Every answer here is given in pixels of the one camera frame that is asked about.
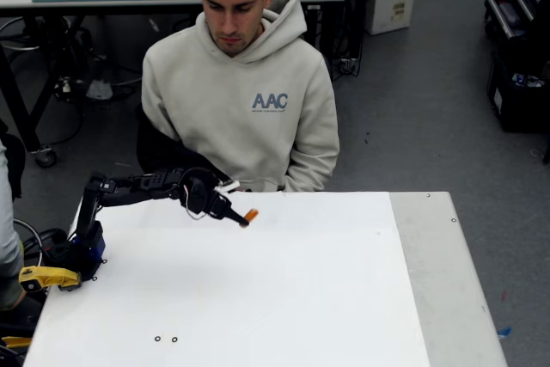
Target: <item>caster wheel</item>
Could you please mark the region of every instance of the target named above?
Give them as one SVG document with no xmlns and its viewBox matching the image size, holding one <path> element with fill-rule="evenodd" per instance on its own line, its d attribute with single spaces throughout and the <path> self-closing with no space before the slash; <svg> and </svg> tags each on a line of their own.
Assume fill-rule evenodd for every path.
<svg viewBox="0 0 550 367">
<path fill-rule="evenodd" d="M 34 158 L 34 161 L 41 168 L 50 168 L 56 164 L 56 162 L 58 161 L 58 156 L 53 150 L 46 150 L 37 154 Z"/>
</svg>

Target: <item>concrete floor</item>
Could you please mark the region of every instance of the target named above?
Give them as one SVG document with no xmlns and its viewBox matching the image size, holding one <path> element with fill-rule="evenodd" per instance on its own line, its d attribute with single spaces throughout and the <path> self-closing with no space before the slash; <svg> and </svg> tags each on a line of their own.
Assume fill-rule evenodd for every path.
<svg viewBox="0 0 550 367">
<path fill-rule="evenodd" d="M 332 191 L 449 191 L 474 258 L 510 366 L 546 367 L 550 319 L 550 168 L 545 137 L 502 131 L 485 95 L 491 44 L 483 34 L 484 0 L 416 0 L 412 27 L 367 37 L 359 77 L 335 84 L 341 155 Z M 138 68 L 144 52 L 177 16 L 88 18 L 97 49 Z M 45 75 L 32 53 L 14 64 L 26 98 Z M 108 71 L 107 80 L 132 79 Z M 58 165 L 31 159 L 15 214 L 40 229 L 67 228 L 93 170 L 138 171 L 139 95 L 87 105 L 81 132 L 56 147 Z M 0 97 L 0 117 L 11 118 Z M 44 142 L 76 126 L 75 108 L 52 101 L 40 123 Z"/>
</svg>

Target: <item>eyebrow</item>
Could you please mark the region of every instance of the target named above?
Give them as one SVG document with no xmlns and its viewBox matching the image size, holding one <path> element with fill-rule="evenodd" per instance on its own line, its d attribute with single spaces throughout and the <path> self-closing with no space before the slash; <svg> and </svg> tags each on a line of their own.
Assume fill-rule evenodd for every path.
<svg viewBox="0 0 550 367">
<path fill-rule="evenodd" d="M 217 7 L 220 7 L 222 8 L 223 6 L 220 4 L 220 3 L 216 3 L 214 2 L 213 0 L 206 0 L 208 3 L 211 3 L 213 4 L 214 6 L 217 6 Z M 236 4 L 235 7 L 236 8 L 244 8 L 246 6 L 250 6 L 252 4 L 256 3 L 255 0 L 251 0 L 250 2 L 244 2 L 244 3 L 239 3 L 239 4 Z"/>
</svg>

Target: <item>gray hoodie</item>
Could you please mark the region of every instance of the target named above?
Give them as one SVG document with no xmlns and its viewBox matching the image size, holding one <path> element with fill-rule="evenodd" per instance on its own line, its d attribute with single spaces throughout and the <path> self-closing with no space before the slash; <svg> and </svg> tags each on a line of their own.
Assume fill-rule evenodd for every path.
<svg viewBox="0 0 550 367">
<path fill-rule="evenodd" d="M 21 295 L 17 274 L 23 265 L 8 181 L 6 149 L 0 141 L 0 310 L 10 309 Z"/>
<path fill-rule="evenodd" d="M 254 191 L 320 191 L 339 154 L 334 93 L 322 55 L 299 39 L 300 0 L 273 0 L 264 33 L 229 57 L 204 13 L 153 45 L 142 103 L 160 132 Z"/>
</svg>

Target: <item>gray sleeve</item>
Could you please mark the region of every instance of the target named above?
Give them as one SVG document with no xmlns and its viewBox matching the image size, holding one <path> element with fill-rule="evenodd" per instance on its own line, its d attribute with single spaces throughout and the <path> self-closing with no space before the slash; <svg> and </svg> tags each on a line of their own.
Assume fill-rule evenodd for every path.
<svg viewBox="0 0 550 367">
<path fill-rule="evenodd" d="M 339 154 L 338 120 L 333 85 L 321 57 L 302 104 L 286 192 L 321 191 L 333 174 Z"/>
<path fill-rule="evenodd" d="M 144 79 L 142 81 L 141 103 L 144 112 L 151 124 L 164 135 L 179 141 L 180 136 L 174 129 L 172 121 L 168 117 L 168 111 L 161 97 L 161 92 L 156 82 L 155 70 L 151 62 L 150 49 L 144 59 Z"/>
<path fill-rule="evenodd" d="M 0 141 L 0 277 L 14 277 L 23 265 L 19 236 L 14 230 L 14 210 L 8 181 L 6 149 Z"/>
</svg>

